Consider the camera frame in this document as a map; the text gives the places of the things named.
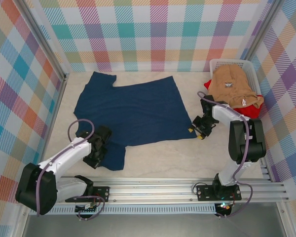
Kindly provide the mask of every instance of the tan garment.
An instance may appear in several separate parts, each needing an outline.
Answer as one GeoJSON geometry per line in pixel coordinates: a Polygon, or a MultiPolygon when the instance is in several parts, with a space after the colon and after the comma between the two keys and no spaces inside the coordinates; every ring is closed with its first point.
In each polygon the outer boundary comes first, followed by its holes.
{"type": "Polygon", "coordinates": [[[217,68],[208,92],[215,101],[225,101],[234,109],[250,105],[259,108],[264,102],[263,97],[251,90],[246,73],[236,64],[217,68]]]}

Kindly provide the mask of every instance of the colorful checkered backdrop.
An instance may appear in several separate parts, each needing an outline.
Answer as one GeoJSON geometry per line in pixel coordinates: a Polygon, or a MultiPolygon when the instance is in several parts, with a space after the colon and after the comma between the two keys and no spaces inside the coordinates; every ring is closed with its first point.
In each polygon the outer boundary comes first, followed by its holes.
{"type": "Polygon", "coordinates": [[[27,0],[60,62],[81,72],[209,71],[246,54],[272,2],[27,0]]]}
{"type": "Polygon", "coordinates": [[[296,0],[285,1],[253,63],[265,97],[267,157],[291,197],[296,221],[296,0]]]}
{"type": "Polygon", "coordinates": [[[12,0],[0,0],[0,237],[15,224],[25,164],[37,163],[61,81],[12,0]]]}

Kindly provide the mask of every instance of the laundry basket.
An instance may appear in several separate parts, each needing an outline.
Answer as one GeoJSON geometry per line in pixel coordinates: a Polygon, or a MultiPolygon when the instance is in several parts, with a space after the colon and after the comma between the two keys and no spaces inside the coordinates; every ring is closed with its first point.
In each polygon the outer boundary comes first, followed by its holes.
{"type": "Polygon", "coordinates": [[[261,95],[261,90],[257,78],[255,68],[253,67],[252,62],[241,59],[212,59],[209,62],[209,68],[211,72],[211,78],[213,77],[213,71],[221,65],[226,64],[237,64],[242,70],[246,73],[248,78],[249,86],[252,91],[255,91],[257,95],[261,95]]]}

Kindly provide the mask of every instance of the navy blue t-shirt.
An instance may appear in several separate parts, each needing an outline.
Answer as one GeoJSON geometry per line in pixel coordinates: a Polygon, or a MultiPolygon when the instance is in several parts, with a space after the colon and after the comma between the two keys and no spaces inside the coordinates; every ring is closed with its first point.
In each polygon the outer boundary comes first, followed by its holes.
{"type": "MultiPolygon", "coordinates": [[[[126,146],[196,137],[188,131],[191,121],[173,77],[119,87],[115,81],[116,76],[94,72],[74,110],[77,119],[112,130],[101,166],[123,169],[126,146]]],[[[76,135],[89,130],[79,122],[76,135]]]]}

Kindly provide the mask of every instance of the plaid wallpaper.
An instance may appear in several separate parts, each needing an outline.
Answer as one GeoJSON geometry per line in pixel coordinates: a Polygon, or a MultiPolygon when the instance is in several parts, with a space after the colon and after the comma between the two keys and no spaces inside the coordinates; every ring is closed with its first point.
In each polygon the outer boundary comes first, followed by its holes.
{"type": "Polygon", "coordinates": [[[272,0],[27,3],[67,71],[209,71],[247,52],[272,0]]]}
{"type": "Polygon", "coordinates": [[[61,81],[12,0],[0,0],[0,237],[15,224],[25,164],[37,163],[61,81]]]}
{"type": "Polygon", "coordinates": [[[265,106],[267,157],[291,196],[296,227],[296,0],[286,0],[253,59],[265,106]]]}

